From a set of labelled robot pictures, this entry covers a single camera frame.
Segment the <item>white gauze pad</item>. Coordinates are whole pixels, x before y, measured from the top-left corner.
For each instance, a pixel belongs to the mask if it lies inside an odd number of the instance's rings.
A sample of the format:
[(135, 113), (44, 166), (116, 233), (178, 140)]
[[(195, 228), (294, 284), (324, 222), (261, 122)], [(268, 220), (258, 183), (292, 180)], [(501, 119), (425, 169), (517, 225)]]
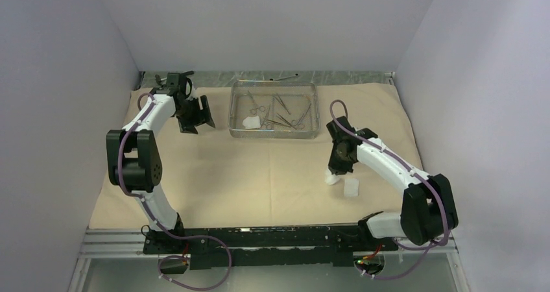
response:
[(261, 119), (259, 116), (248, 116), (243, 119), (243, 128), (245, 130), (254, 130), (261, 128)]
[(326, 169), (325, 172), (324, 172), (324, 182), (329, 185), (329, 186), (332, 186), (334, 184), (336, 184), (341, 178), (339, 177), (339, 175), (335, 175), (333, 174), (329, 169)]

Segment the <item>white gauze square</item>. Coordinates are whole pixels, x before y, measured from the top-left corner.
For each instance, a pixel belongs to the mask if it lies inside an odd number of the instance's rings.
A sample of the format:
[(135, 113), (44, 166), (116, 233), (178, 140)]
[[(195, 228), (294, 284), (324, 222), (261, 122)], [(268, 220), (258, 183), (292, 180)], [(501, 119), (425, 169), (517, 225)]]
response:
[(351, 198), (359, 195), (359, 180), (356, 178), (346, 178), (344, 180), (344, 196)]

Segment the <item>black-handled claw hammer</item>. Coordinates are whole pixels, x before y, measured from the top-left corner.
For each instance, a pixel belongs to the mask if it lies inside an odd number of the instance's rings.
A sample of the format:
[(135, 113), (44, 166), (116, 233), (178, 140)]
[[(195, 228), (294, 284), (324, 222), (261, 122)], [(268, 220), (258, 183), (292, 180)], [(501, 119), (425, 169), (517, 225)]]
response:
[(192, 75), (194, 75), (195, 72), (194, 71), (186, 71), (186, 72), (183, 72), (183, 73), (180, 73), (180, 72), (168, 72), (166, 75), (164, 76), (161, 76), (159, 74), (155, 74), (154, 76), (154, 80), (156, 82), (157, 85), (161, 86), (161, 85), (165, 85), (167, 84), (168, 80), (170, 78), (173, 78), (173, 77), (176, 77), (178, 78), (179, 76), (183, 76), (183, 77), (190, 77)]

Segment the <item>beige wrapping cloth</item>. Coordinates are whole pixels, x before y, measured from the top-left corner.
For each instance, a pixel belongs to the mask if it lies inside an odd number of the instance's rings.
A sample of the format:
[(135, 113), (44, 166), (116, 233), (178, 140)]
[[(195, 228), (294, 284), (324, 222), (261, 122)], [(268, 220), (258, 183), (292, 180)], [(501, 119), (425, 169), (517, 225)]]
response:
[[(359, 181), (344, 196), (343, 179), (324, 181), (332, 144), (328, 106), (344, 101), (355, 128), (369, 128), (396, 154), (423, 169), (411, 123), (394, 86), (368, 83), (318, 86), (320, 132), (314, 139), (233, 138), (228, 131), (230, 91), (201, 88), (214, 122), (197, 134), (180, 133), (172, 117), (155, 135), (163, 166), (161, 187), (186, 228), (328, 225), (356, 223), (376, 211), (400, 212), (401, 193), (371, 168), (355, 164), (345, 178)], [(90, 228), (140, 229), (148, 223), (140, 204), (105, 175)]]

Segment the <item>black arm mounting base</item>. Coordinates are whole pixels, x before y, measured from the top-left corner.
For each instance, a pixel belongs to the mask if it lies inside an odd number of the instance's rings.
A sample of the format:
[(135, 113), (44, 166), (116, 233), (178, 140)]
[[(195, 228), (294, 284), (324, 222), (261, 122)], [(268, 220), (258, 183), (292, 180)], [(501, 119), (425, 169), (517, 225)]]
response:
[(398, 249), (390, 238), (372, 239), (358, 225), (184, 228), (187, 240), (145, 233), (146, 255), (189, 255), (192, 270), (213, 267), (330, 264), (351, 267), (362, 255)]

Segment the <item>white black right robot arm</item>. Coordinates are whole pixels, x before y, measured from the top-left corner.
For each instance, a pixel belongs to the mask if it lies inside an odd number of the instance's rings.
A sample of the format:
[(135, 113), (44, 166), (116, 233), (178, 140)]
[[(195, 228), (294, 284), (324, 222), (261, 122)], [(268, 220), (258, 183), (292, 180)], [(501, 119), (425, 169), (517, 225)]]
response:
[(342, 175), (353, 172), (355, 164), (375, 171), (402, 196), (398, 212), (375, 212), (359, 221), (357, 240), (372, 250), (383, 238), (406, 238), (415, 245), (448, 236), (459, 224), (449, 180), (430, 175), (406, 162), (368, 128), (355, 130), (342, 116), (326, 128), (332, 148), (325, 182), (333, 185)]

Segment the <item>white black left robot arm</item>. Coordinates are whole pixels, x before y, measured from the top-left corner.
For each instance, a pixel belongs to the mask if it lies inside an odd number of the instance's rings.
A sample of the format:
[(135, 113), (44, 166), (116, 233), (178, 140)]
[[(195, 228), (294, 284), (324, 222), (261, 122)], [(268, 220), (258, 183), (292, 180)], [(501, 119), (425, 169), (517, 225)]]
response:
[(152, 233), (163, 232), (160, 243), (171, 253), (180, 252), (188, 236), (161, 187), (163, 165), (156, 136), (170, 118), (177, 120), (183, 134), (197, 134), (201, 125), (215, 127), (208, 98), (197, 94), (192, 75), (194, 71), (157, 76), (157, 86), (137, 98), (137, 115), (106, 135), (109, 181), (140, 204)]

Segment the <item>silver surgical scissors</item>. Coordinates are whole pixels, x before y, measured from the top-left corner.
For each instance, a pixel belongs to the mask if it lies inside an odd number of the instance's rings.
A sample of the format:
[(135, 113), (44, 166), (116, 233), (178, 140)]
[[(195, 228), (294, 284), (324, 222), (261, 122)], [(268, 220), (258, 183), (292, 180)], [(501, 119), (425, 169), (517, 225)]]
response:
[(251, 115), (256, 116), (256, 115), (258, 115), (258, 113), (265, 111), (265, 107), (259, 105), (256, 102), (256, 100), (254, 99), (254, 96), (252, 95), (252, 93), (250, 91), (247, 91), (247, 96), (250, 98), (250, 101), (252, 103), (252, 107), (250, 109), (250, 114)]

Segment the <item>silver haemostat clamp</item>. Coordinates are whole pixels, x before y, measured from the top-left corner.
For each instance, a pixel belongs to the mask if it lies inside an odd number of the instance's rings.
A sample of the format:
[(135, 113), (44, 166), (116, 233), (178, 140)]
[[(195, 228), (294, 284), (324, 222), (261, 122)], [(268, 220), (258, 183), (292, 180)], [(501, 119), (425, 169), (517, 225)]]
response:
[(311, 109), (311, 104), (305, 109), (305, 111), (298, 117), (298, 119), (292, 119), (291, 124), (296, 130), (303, 130), (305, 128), (305, 117)]

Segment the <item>metal mesh instrument tray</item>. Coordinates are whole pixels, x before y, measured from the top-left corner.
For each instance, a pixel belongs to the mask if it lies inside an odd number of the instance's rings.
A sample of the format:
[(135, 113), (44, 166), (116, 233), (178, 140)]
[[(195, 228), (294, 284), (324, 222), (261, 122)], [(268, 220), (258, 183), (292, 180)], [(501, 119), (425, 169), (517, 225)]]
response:
[[(245, 130), (243, 119), (250, 114), (252, 103), (247, 96), (250, 91), (256, 102), (265, 107), (258, 113), (261, 128)], [(275, 100), (278, 93), (291, 114)], [(305, 128), (296, 130), (291, 124), (292, 119), (305, 111), (308, 105), (311, 109), (305, 117)], [(313, 139), (320, 131), (320, 115), (318, 110), (317, 86), (310, 82), (270, 82), (239, 80), (232, 85), (228, 115), (228, 130), (234, 138), (278, 138), (278, 139)]]

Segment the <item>silver forceps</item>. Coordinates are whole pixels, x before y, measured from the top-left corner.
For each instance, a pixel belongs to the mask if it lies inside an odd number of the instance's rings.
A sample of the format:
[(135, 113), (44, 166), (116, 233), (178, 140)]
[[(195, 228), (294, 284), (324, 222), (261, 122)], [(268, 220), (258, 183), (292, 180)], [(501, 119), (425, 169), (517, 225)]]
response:
[(283, 109), (288, 113), (291, 114), (289, 109), (287, 108), (286, 104), (283, 102), (282, 98), (279, 96), (278, 93), (274, 95), (275, 100), (279, 102), (279, 104), (283, 107)]

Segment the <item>silver ratchet wrench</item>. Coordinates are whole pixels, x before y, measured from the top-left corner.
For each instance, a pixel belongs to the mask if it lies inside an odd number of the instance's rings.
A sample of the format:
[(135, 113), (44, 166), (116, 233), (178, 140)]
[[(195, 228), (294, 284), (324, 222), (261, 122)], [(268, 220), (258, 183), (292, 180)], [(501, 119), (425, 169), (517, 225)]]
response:
[(294, 78), (297, 78), (299, 77), (299, 73), (295, 73), (293, 75), (289, 75), (289, 76), (285, 76), (285, 77), (278, 77), (278, 78), (274, 78), (274, 79), (269, 79), (270, 82), (281, 82), (283, 80), (287, 80), (287, 79), (294, 79)]

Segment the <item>aluminium rail frame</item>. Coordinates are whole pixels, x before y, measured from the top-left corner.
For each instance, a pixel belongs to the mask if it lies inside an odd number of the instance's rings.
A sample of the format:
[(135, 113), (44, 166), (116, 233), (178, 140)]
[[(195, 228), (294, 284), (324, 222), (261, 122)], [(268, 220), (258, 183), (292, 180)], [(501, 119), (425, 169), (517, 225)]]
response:
[(164, 232), (131, 229), (89, 229), (86, 231), (74, 270), (70, 291), (82, 291), (93, 260), (185, 256), (190, 266), (164, 266), (168, 273), (187, 269), (203, 270), (227, 265), (222, 240), (230, 249), (231, 264), (238, 266), (314, 265), (335, 267), (355, 265), (364, 255), (373, 254), (371, 270), (381, 270), (384, 257), (393, 254), (419, 254), (398, 247), (389, 238), (375, 239), (365, 228), (355, 225), (272, 226), (252, 228), (185, 228), (184, 239), (174, 239)]

